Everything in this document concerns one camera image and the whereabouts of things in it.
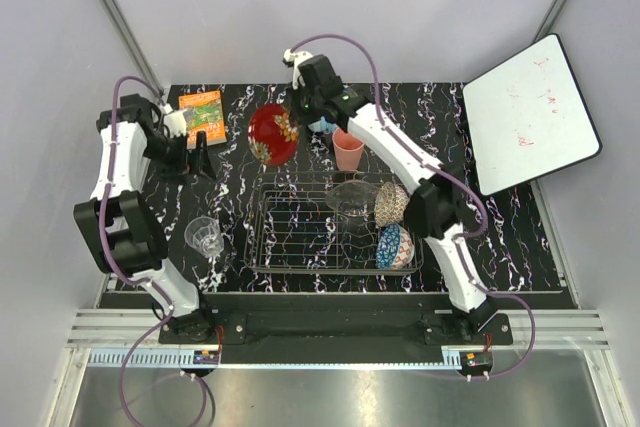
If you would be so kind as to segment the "red floral lacquer bowl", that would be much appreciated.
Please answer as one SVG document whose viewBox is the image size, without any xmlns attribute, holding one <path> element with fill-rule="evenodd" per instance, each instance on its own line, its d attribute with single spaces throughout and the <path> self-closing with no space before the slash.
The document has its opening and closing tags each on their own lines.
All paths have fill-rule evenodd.
<svg viewBox="0 0 640 427">
<path fill-rule="evenodd" d="M 265 104 L 249 121 L 248 144 L 252 155 L 263 165 L 278 167 L 295 154 L 299 129 L 282 104 Z"/>
</svg>

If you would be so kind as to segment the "pink plastic cup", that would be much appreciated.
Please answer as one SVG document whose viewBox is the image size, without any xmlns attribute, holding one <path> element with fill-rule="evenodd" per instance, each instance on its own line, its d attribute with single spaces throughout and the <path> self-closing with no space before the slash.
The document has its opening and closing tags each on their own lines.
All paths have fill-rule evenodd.
<svg viewBox="0 0 640 427">
<path fill-rule="evenodd" d="M 341 171 L 357 171 L 364 143 L 340 128 L 334 131 L 332 142 L 337 168 Z"/>
</svg>

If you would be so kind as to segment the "clear drinking glass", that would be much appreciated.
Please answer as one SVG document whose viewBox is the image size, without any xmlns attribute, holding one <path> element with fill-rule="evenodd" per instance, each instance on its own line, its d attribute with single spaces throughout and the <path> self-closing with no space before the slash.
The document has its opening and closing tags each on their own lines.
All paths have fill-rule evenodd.
<svg viewBox="0 0 640 427">
<path fill-rule="evenodd" d="M 218 219 L 200 216 L 186 226 L 184 240 L 205 258 L 216 258 L 224 250 L 224 239 Z"/>
</svg>

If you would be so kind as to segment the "clear glass plate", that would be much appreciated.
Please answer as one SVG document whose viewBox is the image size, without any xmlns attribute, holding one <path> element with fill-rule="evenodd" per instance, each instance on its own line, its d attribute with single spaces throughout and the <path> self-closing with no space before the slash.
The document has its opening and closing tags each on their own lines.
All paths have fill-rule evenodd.
<svg viewBox="0 0 640 427">
<path fill-rule="evenodd" d="M 364 216 L 374 211 L 379 187 L 363 181 L 348 180 L 337 184 L 325 197 L 332 210 L 346 216 Z"/>
</svg>

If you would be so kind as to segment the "wire dish rack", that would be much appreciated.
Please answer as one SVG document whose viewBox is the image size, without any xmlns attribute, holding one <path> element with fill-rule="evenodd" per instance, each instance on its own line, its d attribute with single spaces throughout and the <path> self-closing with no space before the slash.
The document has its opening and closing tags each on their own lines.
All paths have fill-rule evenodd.
<svg viewBox="0 0 640 427">
<path fill-rule="evenodd" d="M 376 267 L 382 230 L 374 211 L 346 216 L 332 210 L 326 194 L 337 184 L 363 180 L 380 187 L 401 185 L 391 173 L 293 172 L 263 173 L 253 184 L 247 218 L 245 264 L 267 274 L 329 274 L 403 276 L 424 261 L 423 242 L 411 235 L 415 255 L 401 270 Z"/>
</svg>

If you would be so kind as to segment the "brown patterned ceramic bowl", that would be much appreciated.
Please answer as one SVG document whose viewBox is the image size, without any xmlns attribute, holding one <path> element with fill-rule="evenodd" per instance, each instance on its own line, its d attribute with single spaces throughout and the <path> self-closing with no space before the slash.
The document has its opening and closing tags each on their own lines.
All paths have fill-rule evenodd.
<svg viewBox="0 0 640 427">
<path fill-rule="evenodd" d="M 392 182 L 385 182 L 379 189 L 374 205 L 374 220 L 380 228 L 401 223 L 409 196 L 404 188 Z"/>
</svg>

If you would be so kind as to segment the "blue patterned bowl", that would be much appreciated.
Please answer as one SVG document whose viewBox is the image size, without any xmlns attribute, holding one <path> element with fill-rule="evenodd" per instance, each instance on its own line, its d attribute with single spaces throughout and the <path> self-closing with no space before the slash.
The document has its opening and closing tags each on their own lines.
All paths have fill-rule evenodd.
<svg viewBox="0 0 640 427">
<path fill-rule="evenodd" d="M 415 255 L 411 235 L 399 224 L 382 230 L 376 248 L 376 267 L 381 270 L 406 268 Z"/>
</svg>

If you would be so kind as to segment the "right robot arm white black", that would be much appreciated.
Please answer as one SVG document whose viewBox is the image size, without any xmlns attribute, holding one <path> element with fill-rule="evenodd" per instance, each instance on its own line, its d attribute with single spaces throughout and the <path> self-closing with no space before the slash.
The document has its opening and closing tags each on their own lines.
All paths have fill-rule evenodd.
<svg viewBox="0 0 640 427">
<path fill-rule="evenodd" d="M 445 280 L 454 331 L 476 343 L 497 313 L 474 266 L 461 220 L 466 184 L 415 144 L 371 98 L 346 86 L 324 55 L 287 50 L 292 88 L 301 113 L 324 116 L 364 143 L 397 176 L 409 194 L 403 216 L 409 232 L 431 248 Z"/>
</svg>

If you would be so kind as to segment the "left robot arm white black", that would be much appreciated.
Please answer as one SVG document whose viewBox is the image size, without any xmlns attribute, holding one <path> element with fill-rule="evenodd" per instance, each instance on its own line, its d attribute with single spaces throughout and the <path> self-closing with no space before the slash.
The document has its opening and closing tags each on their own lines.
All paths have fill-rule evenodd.
<svg viewBox="0 0 640 427">
<path fill-rule="evenodd" d="M 97 267 L 143 288 L 173 335 L 208 341 L 216 329 L 212 309 L 171 262 L 161 223 L 142 195 L 151 163 L 174 183 L 213 180 L 205 133 L 190 143 L 183 112 L 138 94 L 119 98 L 96 126 L 103 142 L 98 181 L 90 199 L 75 205 L 73 216 Z"/>
</svg>

